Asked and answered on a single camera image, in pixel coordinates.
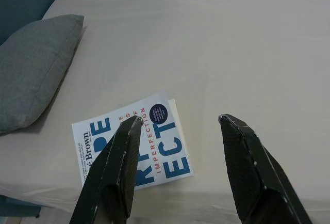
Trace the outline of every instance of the dark blue circle sticker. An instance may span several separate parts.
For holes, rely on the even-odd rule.
[[[149,112],[150,120],[153,123],[162,124],[166,122],[168,116],[168,112],[165,106],[162,104],[155,104],[151,107]]]

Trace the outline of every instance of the bed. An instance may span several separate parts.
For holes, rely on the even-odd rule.
[[[1,195],[71,212],[82,187],[71,124],[165,90],[195,175],[137,191],[136,220],[236,223],[217,122],[230,113],[328,223],[330,0],[55,0],[43,18],[69,13],[84,32],[58,94],[0,137]]]

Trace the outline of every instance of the gray pillow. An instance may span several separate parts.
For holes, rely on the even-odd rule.
[[[0,46],[0,133],[27,127],[50,103],[73,57],[84,16],[30,23]]]

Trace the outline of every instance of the mattress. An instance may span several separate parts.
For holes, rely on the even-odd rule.
[[[195,175],[137,191],[136,217],[191,199],[204,199],[204,213],[234,208],[224,113],[257,132],[307,205],[322,203],[311,210],[328,213],[330,0],[55,0],[44,18],[68,13],[85,16],[79,47],[42,117],[0,137],[0,194],[72,211],[81,182],[71,123],[165,90]]]

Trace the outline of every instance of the book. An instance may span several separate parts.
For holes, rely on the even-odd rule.
[[[104,115],[72,124],[81,183],[121,122],[140,116],[141,129],[135,189],[193,175],[174,100],[165,92]]]

